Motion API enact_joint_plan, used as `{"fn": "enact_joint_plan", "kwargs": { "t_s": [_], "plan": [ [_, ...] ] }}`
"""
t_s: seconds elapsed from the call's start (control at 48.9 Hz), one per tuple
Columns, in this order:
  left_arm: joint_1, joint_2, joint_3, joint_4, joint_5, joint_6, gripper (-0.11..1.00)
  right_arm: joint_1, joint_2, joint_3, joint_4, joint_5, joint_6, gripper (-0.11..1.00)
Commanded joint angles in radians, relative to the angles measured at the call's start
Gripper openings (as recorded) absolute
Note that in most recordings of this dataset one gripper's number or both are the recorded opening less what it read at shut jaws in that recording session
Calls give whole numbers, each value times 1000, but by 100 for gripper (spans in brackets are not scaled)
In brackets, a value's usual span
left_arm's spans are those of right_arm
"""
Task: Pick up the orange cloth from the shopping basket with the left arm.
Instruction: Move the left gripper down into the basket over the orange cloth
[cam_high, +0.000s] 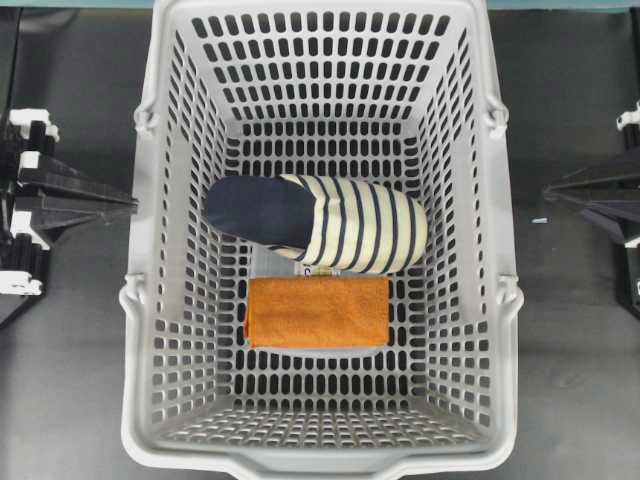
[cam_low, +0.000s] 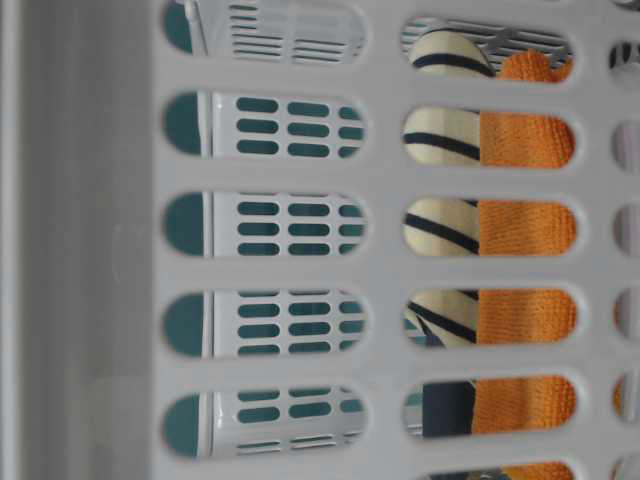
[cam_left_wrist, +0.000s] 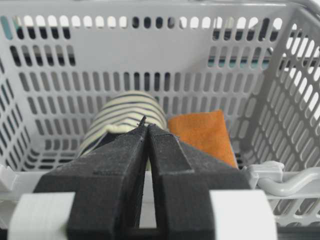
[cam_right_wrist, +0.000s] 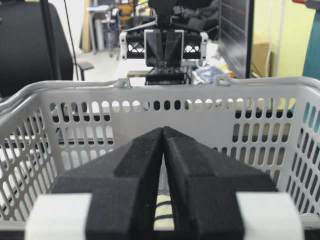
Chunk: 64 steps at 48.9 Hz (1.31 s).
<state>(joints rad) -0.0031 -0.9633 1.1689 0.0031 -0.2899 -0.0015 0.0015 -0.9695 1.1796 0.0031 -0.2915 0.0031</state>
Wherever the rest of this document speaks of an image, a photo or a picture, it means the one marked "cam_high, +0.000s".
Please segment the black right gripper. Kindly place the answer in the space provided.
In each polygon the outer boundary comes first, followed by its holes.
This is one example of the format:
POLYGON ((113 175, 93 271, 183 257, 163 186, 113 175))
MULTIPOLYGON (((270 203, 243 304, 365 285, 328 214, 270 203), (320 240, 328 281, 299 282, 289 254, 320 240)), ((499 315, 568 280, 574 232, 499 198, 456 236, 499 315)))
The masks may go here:
MULTIPOLYGON (((639 102, 616 119, 626 153, 639 147, 639 102)), ((608 232, 616 250, 619 276, 617 298, 639 318, 639 168, 587 167, 543 190, 544 198, 577 211, 585 220, 608 232)))

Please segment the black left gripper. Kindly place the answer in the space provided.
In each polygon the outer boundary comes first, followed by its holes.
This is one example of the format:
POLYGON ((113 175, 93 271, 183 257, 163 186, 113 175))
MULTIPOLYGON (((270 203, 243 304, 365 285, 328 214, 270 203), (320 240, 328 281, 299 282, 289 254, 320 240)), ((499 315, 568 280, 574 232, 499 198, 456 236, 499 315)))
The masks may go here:
POLYGON ((58 128, 45 109, 1 116, 1 326, 46 293, 54 230, 120 217, 138 209, 130 194, 98 182, 52 156, 58 128))

